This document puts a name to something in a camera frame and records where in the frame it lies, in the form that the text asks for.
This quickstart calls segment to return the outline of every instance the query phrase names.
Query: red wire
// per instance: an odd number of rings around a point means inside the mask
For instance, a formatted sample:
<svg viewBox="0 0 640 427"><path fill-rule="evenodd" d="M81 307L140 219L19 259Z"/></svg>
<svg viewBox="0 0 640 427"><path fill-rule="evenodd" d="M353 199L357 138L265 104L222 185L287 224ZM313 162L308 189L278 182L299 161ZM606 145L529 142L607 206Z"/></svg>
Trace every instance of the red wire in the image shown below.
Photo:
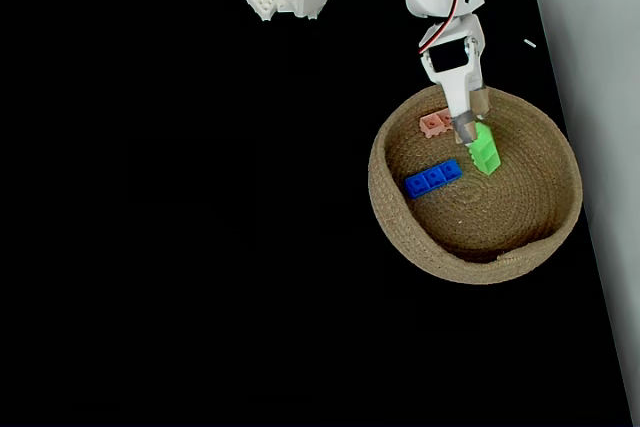
<svg viewBox="0 0 640 427"><path fill-rule="evenodd" d="M424 54L427 51L427 49L431 47L431 45L433 45L433 43L436 40L438 40L438 38L442 35L445 29L449 27L449 24L453 20L453 16L455 15L457 9L458 9L458 0L453 0L453 4L451 5L451 11L449 12L449 16L447 17L447 20L444 21L444 23L438 28L436 33L433 34L431 38L427 41L427 43L420 48L419 53L421 55Z"/></svg>

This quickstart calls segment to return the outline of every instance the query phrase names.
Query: pink lego brick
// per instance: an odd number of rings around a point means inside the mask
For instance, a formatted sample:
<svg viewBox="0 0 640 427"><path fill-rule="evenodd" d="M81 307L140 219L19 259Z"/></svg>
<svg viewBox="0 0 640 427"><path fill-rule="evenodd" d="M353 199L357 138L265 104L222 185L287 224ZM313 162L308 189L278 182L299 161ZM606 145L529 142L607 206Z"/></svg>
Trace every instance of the pink lego brick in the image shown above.
<svg viewBox="0 0 640 427"><path fill-rule="evenodd" d="M434 112L433 114L420 118L420 130L424 132L427 139L430 139L434 135L440 135L442 132L453 130L449 109Z"/></svg>
<svg viewBox="0 0 640 427"><path fill-rule="evenodd" d="M449 109L442 109L436 112L436 114L438 115L438 117L440 117L440 120L442 120L442 123L447 128L447 130L453 129L453 125L451 125L451 114L449 113Z"/></svg>

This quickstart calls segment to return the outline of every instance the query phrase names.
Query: woven basket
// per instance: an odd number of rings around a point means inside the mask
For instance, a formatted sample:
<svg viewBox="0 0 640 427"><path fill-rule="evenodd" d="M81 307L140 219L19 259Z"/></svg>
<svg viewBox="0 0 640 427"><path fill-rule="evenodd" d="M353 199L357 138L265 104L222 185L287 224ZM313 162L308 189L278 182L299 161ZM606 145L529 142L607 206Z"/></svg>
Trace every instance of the woven basket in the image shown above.
<svg viewBox="0 0 640 427"><path fill-rule="evenodd" d="M373 210L391 243L421 269L453 282L493 284L530 272L564 242L582 205L575 156L553 121L522 99L489 90L493 132L502 165L476 169L453 133L427 139L420 117L447 107L430 87L384 123L369 159ZM404 180L448 159L460 179L416 200Z"/></svg>

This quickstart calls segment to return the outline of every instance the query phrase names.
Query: black table surface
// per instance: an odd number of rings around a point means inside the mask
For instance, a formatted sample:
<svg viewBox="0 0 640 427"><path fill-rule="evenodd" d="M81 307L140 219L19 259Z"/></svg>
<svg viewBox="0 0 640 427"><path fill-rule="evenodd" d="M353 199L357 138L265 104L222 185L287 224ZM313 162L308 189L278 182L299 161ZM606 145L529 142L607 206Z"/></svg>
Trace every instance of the black table surface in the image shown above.
<svg viewBox="0 0 640 427"><path fill-rule="evenodd" d="M65 292L42 321L51 356L7 419L631 423L584 213L544 265L492 286L421 271L378 226L373 139L430 85L430 21L403 0L330 0L317 21L262 22L244 0L3 13L27 95L80 109L87 165L108 126L120 169L84 204L86 255L48 278ZM536 0L477 13L487 85L565 131Z"/></svg>

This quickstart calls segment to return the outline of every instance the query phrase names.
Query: toy block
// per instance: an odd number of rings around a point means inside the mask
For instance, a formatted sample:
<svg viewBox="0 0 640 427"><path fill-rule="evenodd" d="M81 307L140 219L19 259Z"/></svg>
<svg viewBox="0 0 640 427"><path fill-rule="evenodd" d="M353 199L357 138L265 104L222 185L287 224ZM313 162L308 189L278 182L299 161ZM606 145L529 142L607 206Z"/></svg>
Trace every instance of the toy block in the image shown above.
<svg viewBox="0 0 640 427"><path fill-rule="evenodd" d="M449 109L443 109L420 118L420 130L424 132L427 139L442 132L453 130L451 125L451 114Z"/></svg>
<svg viewBox="0 0 640 427"><path fill-rule="evenodd" d="M424 172L412 175L405 180L405 187L409 197L417 199L427 192L438 189L460 177L462 177L462 171L458 163L451 159Z"/></svg>
<svg viewBox="0 0 640 427"><path fill-rule="evenodd" d="M478 139L469 146L471 159L480 172L491 175L501 164L496 143L487 125L476 122L476 131Z"/></svg>
<svg viewBox="0 0 640 427"><path fill-rule="evenodd" d="M436 112L442 123L447 128L447 130L452 130L453 125L451 124L451 114L449 113L449 109L443 109Z"/></svg>

